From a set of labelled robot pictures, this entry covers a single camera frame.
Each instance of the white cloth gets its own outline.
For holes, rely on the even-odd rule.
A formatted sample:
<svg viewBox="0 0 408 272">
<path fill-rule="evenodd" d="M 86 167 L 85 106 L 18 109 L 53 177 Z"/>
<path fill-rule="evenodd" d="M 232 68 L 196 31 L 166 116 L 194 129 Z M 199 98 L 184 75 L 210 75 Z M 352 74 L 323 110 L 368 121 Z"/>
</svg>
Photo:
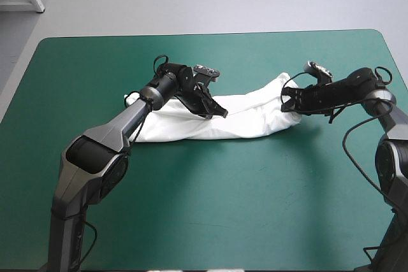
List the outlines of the white cloth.
<svg viewBox="0 0 408 272">
<path fill-rule="evenodd" d="M 146 118 L 136 142 L 163 142 L 182 139 L 219 140 L 226 138 L 256 138 L 270 135 L 298 124 L 301 115 L 281 112 L 281 89 L 289 80 L 287 73 L 281 73 L 263 88 L 245 95 L 215 96 L 228 116 L 214 116 L 204 119 L 193 115 L 177 99 L 169 100 L 159 111 L 153 111 Z M 286 86 L 298 87 L 294 81 Z M 139 98 L 133 93 L 126 98 L 127 104 Z"/>
</svg>

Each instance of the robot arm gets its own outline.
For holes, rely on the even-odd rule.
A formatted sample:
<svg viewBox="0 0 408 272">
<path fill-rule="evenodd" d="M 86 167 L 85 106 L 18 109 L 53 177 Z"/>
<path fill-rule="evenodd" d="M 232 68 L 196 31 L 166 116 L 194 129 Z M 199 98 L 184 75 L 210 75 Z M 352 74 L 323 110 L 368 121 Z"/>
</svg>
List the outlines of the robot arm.
<svg viewBox="0 0 408 272">
<path fill-rule="evenodd" d="M 389 81 L 382 79 L 380 69 L 388 72 Z M 361 68 L 343 80 L 332 82 L 332 74 L 314 62 L 308 62 L 304 70 L 317 78 L 317 85 L 305 89 L 284 87 L 282 96 L 289 96 L 289 100 L 282 104 L 282 111 L 324 114 L 330 116 L 331 123 L 345 107 L 361 104 L 369 115 L 378 118 L 385 132 L 377 147 L 375 167 L 384 200 L 397 214 L 381 245 L 367 248 L 377 250 L 371 265 L 355 271 L 407 271 L 408 116 L 396 107 L 395 96 L 386 88 L 392 81 L 391 73 L 384 68 L 376 68 L 374 72 Z"/>
<path fill-rule="evenodd" d="M 77 272 L 88 205 L 98 204 L 120 182 L 128 168 L 129 137 L 152 110 L 173 96 L 193 113 L 205 118 L 226 117 L 208 91 L 219 72 L 204 66 L 159 65 L 140 98 L 107 124 L 86 130 L 61 155 L 59 181 L 52 200 L 48 272 Z"/>
</svg>

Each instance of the gray floor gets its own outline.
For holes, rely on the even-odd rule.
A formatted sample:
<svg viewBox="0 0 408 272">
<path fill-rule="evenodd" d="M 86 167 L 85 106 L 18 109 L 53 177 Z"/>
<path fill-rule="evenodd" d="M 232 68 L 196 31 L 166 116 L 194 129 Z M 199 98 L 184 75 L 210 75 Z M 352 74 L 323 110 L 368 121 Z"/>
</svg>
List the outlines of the gray floor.
<svg viewBox="0 0 408 272">
<path fill-rule="evenodd" d="M 3 117 L 38 42 L 53 36 L 371 28 L 382 32 L 404 80 L 408 80 L 408 0 L 43 2 L 46 10 L 41 15 L 13 13 L 15 17 L 10 17 L 8 13 L 0 13 L 0 118 Z M 12 69 L 12 62 L 15 62 L 17 57 L 18 61 Z"/>
</svg>

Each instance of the green tabletop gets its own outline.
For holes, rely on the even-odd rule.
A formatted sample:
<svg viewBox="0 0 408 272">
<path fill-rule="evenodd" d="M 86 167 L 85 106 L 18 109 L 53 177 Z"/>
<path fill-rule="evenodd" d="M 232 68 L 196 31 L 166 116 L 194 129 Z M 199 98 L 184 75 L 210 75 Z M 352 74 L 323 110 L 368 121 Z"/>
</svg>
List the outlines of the green tabletop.
<svg viewBox="0 0 408 272">
<path fill-rule="evenodd" d="M 47 261 L 60 152 L 123 109 L 153 75 L 152 60 L 221 71 L 213 95 L 243 94 L 307 60 L 335 80 L 385 66 L 399 107 L 407 91 L 374 30 L 49 38 L 43 40 L 0 125 L 0 269 Z M 315 83 L 309 76 L 302 87 Z M 332 125 L 323 116 L 251 140 L 138 143 L 123 181 L 88 221 L 99 232 L 85 269 L 351 269 L 380 242 L 392 213 L 342 151 L 360 106 Z M 382 135 L 372 122 L 349 147 L 371 177 Z M 92 232 L 86 230 L 84 250 Z"/>
</svg>

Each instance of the metal arm segment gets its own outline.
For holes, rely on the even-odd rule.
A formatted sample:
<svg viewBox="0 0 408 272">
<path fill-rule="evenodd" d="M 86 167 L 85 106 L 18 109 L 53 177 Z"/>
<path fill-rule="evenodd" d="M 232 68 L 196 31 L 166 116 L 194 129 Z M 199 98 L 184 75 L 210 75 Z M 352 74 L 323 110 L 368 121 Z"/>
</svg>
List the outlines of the metal arm segment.
<svg viewBox="0 0 408 272">
<path fill-rule="evenodd" d="M 166 60 L 140 91 L 140 99 L 107 124 L 86 130 L 63 151 L 52 200 L 48 263 L 42 271 L 80 271 L 87 207 L 98 204 L 123 178 L 132 145 L 129 138 L 152 110 L 176 96 L 199 116 L 226 116 L 207 89 L 219 72 L 202 67 L 196 72 L 193 78 L 191 68 Z"/>
</svg>

